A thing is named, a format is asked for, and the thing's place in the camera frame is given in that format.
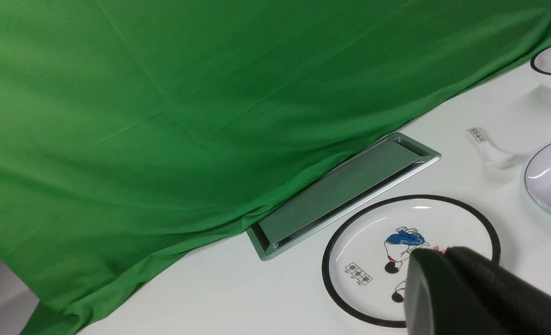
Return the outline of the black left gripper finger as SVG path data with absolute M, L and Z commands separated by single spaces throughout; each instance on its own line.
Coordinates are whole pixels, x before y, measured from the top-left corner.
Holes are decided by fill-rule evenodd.
M 551 295 L 470 248 L 420 249 L 405 318 L 410 335 L 551 335 Z

